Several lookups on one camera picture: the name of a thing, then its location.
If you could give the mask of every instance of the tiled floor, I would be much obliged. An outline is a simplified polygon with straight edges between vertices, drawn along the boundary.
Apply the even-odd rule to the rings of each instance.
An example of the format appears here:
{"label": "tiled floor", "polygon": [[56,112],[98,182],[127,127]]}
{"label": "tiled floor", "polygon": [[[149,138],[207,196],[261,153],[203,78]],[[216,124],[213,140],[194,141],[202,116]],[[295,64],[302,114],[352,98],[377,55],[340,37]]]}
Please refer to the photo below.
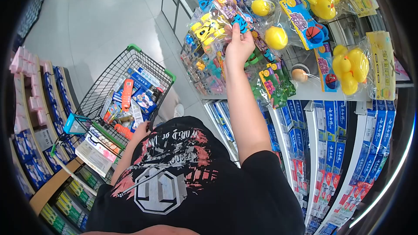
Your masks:
{"label": "tiled floor", "polygon": [[182,103],[217,136],[215,127],[184,75],[181,45],[161,13],[161,0],[45,0],[25,47],[68,68],[81,102],[94,81],[130,43],[169,69],[177,81],[159,115],[170,119]]}

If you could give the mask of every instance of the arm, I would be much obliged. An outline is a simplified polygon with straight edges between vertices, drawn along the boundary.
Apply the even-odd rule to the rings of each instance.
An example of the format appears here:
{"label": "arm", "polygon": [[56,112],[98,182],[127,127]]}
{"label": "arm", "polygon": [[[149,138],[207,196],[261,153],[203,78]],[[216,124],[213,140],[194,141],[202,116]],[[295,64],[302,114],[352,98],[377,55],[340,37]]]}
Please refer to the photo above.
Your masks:
{"label": "arm", "polygon": [[254,48],[251,32],[240,35],[234,24],[233,39],[226,50],[225,74],[231,126],[241,165],[258,151],[271,151],[267,125],[244,73],[245,61]]}
{"label": "arm", "polygon": [[132,156],[136,146],[141,142],[143,138],[145,138],[150,133],[150,131],[147,131],[149,123],[149,121],[145,121],[139,124],[138,128],[136,128],[135,133],[132,136],[132,140],[130,140],[127,144],[123,152],[122,158],[119,160],[118,166],[116,166],[110,185],[114,186],[116,184],[116,181],[119,179],[119,176],[126,169],[128,169],[129,166],[131,166]]}

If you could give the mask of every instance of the graphic print on shirt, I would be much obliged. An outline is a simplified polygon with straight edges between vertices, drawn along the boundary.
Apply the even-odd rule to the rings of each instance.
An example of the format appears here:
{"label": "graphic print on shirt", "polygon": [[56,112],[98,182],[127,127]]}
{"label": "graphic print on shirt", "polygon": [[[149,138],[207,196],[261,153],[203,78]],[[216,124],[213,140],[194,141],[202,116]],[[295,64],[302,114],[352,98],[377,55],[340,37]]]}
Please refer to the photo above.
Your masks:
{"label": "graphic print on shirt", "polygon": [[218,173],[210,167],[211,151],[201,131],[151,133],[140,144],[142,153],[134,164],[119,177],[112,196],[133,197],[143,212],[166,215],[180,206],[188,191],[197,195]]}

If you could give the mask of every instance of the black t-shirt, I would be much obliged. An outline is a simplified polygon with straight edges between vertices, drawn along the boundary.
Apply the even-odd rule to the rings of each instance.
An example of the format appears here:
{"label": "black t-shirt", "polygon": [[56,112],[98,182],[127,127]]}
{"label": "black t-shirt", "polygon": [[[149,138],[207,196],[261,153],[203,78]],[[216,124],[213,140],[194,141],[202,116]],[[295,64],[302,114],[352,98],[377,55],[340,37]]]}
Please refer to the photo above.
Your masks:
{"label": "black t-shirt", "polygon": [[115,186],[102,185],[86,231],[132,233],[164,224],[199,234],[303,234],[299,203],[270,151],[239,169],[194,117],[159,126]]}

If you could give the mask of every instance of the hand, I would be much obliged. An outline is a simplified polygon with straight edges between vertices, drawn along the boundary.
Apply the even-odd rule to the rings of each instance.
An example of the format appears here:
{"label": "hand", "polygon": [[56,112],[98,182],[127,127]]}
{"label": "hand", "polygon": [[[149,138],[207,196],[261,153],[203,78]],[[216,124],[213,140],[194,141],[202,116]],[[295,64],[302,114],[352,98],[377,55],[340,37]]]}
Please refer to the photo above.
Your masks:
{"label": "hand", "polygon": [[239,25],[235,23],[233,25],[232,41],[228,44],[225,53],[225,72],[228,74],[233,71],[243,71],[244,64],[254,49],[254,39],[251,32],[247,31],[240,34]]}
{"label": "hand", "polygon": [[145,136],[151,133],[149,129],[147,131],[147,128],[149,127],[149,125],[150,125],[149,121],[145,121],[138,125],[138,127],[135,130],[135,133],[133,133],[132,139],[129,142],[130,144],[132,143],[131,144],[132,146],[136,147]]}

